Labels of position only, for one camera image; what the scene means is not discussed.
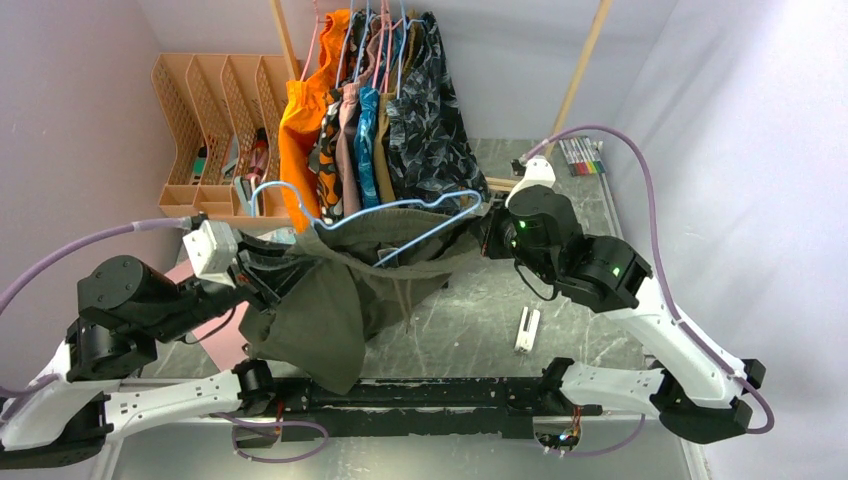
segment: gray table surface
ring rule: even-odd
[[[480,167],[490,177],[511,178],[509,161],[528,151],[530,140],[473,140]],[[559,149],[552,158],[555,189],[567,195],[586,233],[615,235],[616,222],[598,176],[572,177]],[[543,294],[550,287],[531,283]],[[541,311],[533,351],[513,352],[522,307]],[[536,376],[554,357],[595,366],[644,366],[641,345],[588,308],[557,298],[543,302],[515,274],[509,261],[478,259],[455,274],[450,287],[419,305],[411,325],[401,323],[368,342],[363,378]],[[159,360],[145,377],[201,378],[218,369],[200,346],[159,346]],[[296,374],[291,365],[270,362],[275,375]]]

